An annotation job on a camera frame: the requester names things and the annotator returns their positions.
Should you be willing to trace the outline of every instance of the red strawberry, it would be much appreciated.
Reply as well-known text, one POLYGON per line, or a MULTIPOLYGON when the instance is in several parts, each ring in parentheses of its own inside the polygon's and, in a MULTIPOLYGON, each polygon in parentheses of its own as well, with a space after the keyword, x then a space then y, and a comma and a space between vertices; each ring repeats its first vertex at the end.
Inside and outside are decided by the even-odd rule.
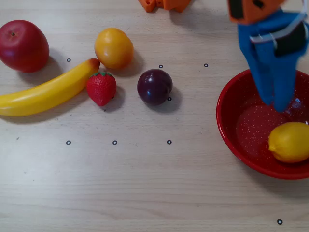
POLYGON ((90 77, 86 89, 97 105, 105 106, 116 93, 116 80, 107 72, 98 72, 90 77))

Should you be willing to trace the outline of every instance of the orange robot part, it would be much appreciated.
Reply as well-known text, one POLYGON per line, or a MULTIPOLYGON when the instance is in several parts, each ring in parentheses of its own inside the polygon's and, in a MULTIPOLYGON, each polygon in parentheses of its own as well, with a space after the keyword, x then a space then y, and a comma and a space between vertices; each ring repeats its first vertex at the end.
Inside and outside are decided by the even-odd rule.
POLYGON ((230 20, 239 24, 253 24, 275 13, 285 0, 227 0, 230 20))
POLYGON ((183 12, 191 0, 139 0, 146 12, 151 12, 156 6, 164 7, 165 10, 175 9, 183 12))

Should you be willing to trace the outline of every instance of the bowl rim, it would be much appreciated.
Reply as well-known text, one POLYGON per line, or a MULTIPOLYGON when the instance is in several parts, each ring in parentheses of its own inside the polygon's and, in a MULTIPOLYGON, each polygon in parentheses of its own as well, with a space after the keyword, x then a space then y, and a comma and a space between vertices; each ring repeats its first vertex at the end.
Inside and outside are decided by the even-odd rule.
MULTIPOLYGON (((223 88, 219 99, 218 99, 218 103, 217 103, 217 109, 216 109, 216 117, 217 117, 217 124, 218 124, 218 129, 219 132, 225 142, 225 144, 227 145, 227 147, 231 150, 231 152, 238 158, 240 159, 244 164, 246 164, 248 167, 271 177, 274 178, 278 178, 278 179, 285 179, 285 180, 298 180, 298 179, 305 179, 309 177, 309 170, 306 173, 302 173, 302 174, 282 174, 282 173, 277 173, 274 171, 270 171, 266 168, 263 168, 257 164, 252 163, 249 159, 247 159, 244 155, 242 155, 232 144, 232 142, 228 139, 227 137, 227 133, 224 130, 223 127, 223 122, 222 122, 222 105, 223 105, 223 100, 226 96, 226 93, 228 92, 228 90, 241 78, 247 76, 251 74, 250 69, 245 70, 241 73, 239 73, 238 75, 236 75, 235 77, 233 77, 227 84, 226 86, 223 88)), ((301 74, 301 75, 306 75, 307 74, 297 71, 297 74, 301 74)))

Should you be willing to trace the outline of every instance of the orange object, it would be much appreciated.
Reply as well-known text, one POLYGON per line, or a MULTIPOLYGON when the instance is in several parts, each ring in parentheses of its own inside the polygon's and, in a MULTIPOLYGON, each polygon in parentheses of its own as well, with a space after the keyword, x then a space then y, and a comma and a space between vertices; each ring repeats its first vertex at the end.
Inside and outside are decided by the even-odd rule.
POLYGON ((156 6, 164 7, 165 10, 175 9, 183 12, 191 0, 139 0, 146 12, 151 12, 156 6))
POLYGON ((132 41, 123 31, 116 28, 105 29, 98 35, 95 52, 99 61, 110 69, 124 68, 134 57, 132 41))
POLYGON ((164 6, 163 0, 156 0, 156 6, 157 7, 163 7, 164 6))
POLYGON ((227 0, 230 20, 253 24, 276 12, 285 0, 227 0))
POLYGON ((175 7, 175 11, 181 13, 185 10, 185 8, 187 8, 187 6, 190 4, 191 0, 184 0, 182 5, 175 7))
POLYGON ((146 12, 151 12, 156 7, 156 0, 139 0, 146 12))

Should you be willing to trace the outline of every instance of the red bowl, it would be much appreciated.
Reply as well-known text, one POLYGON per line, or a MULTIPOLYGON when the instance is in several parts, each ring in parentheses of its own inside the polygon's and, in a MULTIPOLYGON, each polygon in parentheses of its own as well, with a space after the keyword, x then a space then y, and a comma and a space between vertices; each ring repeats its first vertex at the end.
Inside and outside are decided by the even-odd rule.
POLYGON ((228 148, 252 169, 279 179, 309 177, 309 160, 286 164, 268 150, 271 131, 285 122, 309 122, 309 76, 297 71, 295 97, 282 114, 260 99, 250 70, 235 76, 217 105, 219 131, 228 148))

